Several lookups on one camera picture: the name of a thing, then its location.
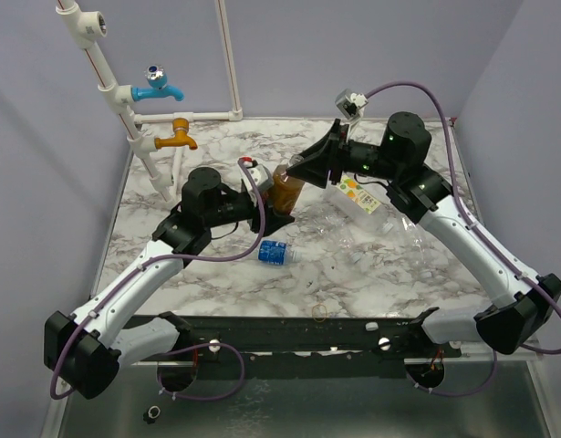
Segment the golden energy drink bottle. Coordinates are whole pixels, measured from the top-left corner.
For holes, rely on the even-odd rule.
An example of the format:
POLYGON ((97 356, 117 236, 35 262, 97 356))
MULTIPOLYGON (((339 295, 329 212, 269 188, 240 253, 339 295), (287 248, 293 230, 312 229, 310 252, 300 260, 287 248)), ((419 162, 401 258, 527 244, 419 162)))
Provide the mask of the golden energy drink bottle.
POLYGON ((303 161, 301 155, 293 155, 287 163, 278 164, 273 172, 274 185, 268 191, 268 198, 280 214, 290 214, 300 196, 305 182, 287 174, 286 170, 303 161))

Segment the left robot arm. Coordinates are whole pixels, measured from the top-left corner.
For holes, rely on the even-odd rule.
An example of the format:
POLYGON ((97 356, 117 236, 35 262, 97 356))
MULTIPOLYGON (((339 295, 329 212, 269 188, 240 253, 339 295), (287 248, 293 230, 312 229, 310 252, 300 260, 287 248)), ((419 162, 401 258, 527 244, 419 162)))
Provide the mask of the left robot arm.
POLYGON ((72 392, 91 400, 114 381, 118 372, 139 360, 165 354, 181 360, 189 336, 170 317, 155 317, 137 328, 127 323, 170 278, 192 261, 203 261, 212 230, 246 221, 259 238, 293 223, 265 199, 272 173, 262 164, 238 162, 242 187, 223 183, 211 167, 189 173, 181 200, 151 235, 141 253, 106 289, 68 315, 54 312, 44 327, 44 363, 52 370, 50 396, 62 400, 72 392))

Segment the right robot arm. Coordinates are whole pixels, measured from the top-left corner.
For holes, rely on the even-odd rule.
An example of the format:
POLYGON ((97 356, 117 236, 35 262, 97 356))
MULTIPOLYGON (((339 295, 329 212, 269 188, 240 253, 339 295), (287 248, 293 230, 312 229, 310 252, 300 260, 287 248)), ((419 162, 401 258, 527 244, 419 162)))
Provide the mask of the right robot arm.
POLYGON ((379 145, 349 139, 348 126, 335 120, 287 173, 319 188, 339 183, 345 173, 387 181, 390 203, 443 243, 483 287, 491 300, 486 309, 423 312, 421 326, 407 337, 414 355, 429 357, 450 341, 482 341, 512 354, 547 322, 561 280, 519 261, 476 220, 452 185, 426 164, 430 145, 424 122, 410 112, 390 116, 379 145))

